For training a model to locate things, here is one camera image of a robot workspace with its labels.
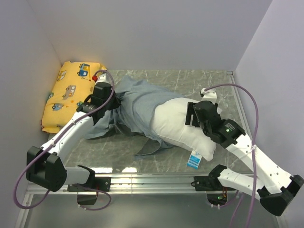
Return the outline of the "white pillow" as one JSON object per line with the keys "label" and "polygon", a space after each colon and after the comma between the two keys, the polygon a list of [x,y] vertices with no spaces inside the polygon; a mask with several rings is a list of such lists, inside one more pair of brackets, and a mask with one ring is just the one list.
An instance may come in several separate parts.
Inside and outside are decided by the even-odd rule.
{"label": "white pillow", "polygon": [[198,101],[174,98],[157,106],[150,128],[166,143],[198,152],[205,160],[211,161],[216,144],[200,128],[185,124],[189,102]]}

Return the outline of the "blue-grey pillowcase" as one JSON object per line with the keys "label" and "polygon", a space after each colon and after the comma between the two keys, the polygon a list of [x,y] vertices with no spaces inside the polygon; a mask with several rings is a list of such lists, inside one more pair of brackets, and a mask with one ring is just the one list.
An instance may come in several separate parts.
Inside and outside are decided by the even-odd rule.
{"label": "blue-grey pillowcase", "polygon": [[115,92],[121,105],[106,111],[104,117],[85,134],[85,139],[99,138],[112,130],[126,136],[145,136],[148,141],[135,154],[136,157],[149,156],[173,147],[150,128],[150,123],[157,106],[175,98],[183,98],[183,95],[149,84],[145,79],[135,80],[130,76],[121,79],[115,86]]}

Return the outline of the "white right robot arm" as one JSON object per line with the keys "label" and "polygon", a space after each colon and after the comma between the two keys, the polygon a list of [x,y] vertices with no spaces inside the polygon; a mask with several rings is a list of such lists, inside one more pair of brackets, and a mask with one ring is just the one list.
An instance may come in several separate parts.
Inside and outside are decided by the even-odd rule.
{"label": "white right robot arm", "polygon": [[253,177],[217,165],[207,177],[195,176],[197,191],[238,190],[253,195],[263,208],[281,216],[304,184],[300,175],[292,175],[256,147],[245,130],[231,119],[222,119],[217,104],[211,101],[187,105],[186,125],[201,128],[213,142],[238,157],[253,173]]}

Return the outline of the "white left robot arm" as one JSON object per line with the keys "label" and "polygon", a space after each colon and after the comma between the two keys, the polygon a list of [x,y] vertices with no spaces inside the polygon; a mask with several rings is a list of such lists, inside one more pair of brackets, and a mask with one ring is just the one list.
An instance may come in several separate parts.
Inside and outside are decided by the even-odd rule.
{"label": "white left robot arm", "polygon": [[65,167],[63,160],[106,111],[119,105],[114,86],[108,82],[96,82],[93,93],[77,108],[71,120],[47,143],[28,150],[26,179],[52,192],[64,185],[79,185],[85,191],[92,190],[96,184],[95,172],[81,165]]}

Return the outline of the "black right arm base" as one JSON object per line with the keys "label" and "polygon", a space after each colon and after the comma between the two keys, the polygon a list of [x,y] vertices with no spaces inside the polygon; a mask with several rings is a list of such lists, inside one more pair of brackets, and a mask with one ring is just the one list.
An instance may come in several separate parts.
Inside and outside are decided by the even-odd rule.
{"label": "black right arm base", "polygon": [[227,188],[209,176],[195,176],[191,186],[195,191],[204,191],[211,206],[224,206],[228,202]]}

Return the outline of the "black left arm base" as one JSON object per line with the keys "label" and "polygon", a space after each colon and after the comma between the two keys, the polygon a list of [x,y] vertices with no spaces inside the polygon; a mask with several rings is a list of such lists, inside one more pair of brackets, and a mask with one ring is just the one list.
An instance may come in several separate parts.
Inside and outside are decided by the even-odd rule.
{"label": "black left arm base", "polygon": [[67,192],[77,193],[77,203],[81,207],[93,206],[102,194],[107,196],[109,201],[103,208],[109,206],[112,197],[108,193],[111,187],[111,177],[95,177],[90,184],[68,185]]}

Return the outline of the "yellow car-print pillow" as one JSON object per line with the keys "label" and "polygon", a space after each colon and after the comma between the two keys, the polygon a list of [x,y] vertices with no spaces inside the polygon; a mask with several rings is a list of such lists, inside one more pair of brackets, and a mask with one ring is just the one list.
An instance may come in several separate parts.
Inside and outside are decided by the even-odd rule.
{"label": "yellow car-print pillow", "polygon": [[45,105],[42,131],[58,133],[72,118],[76,109],[92,94],[98,70],[106,70],[95,62],[67,61],[61,67]]}

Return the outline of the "blue white pillow label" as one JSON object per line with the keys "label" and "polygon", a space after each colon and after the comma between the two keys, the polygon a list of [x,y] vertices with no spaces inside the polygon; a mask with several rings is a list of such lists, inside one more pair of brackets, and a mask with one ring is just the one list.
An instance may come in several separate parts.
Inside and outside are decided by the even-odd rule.
{"label": "blue white pillow label", "polygon": [[202,160],[202,156],[193,150],[187,161],[187,166],[197,170],[201,160]]}

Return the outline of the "aluminium front rail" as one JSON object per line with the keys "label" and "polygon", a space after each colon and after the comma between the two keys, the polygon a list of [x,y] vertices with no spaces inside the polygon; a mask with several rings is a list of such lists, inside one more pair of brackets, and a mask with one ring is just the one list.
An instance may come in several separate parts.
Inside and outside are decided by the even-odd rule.
{"label": "aluminium front rail", "polygon": [[[235,191],[232,187],[221,187],[196,191],[195,185],[191,185],[195,176],[207,177],[206,174],[197,173],[157,173],[157,174],[98,174],[97,180],[110,179],[109,194],[187,194],[187,193],[221,193],[223,190]],[[39,185],[30,183],[26,194],[44,195],[47,190]],[[96,191],[78,190],[76,187],[64,185],[56,192],[49,194],[96,194]]]}

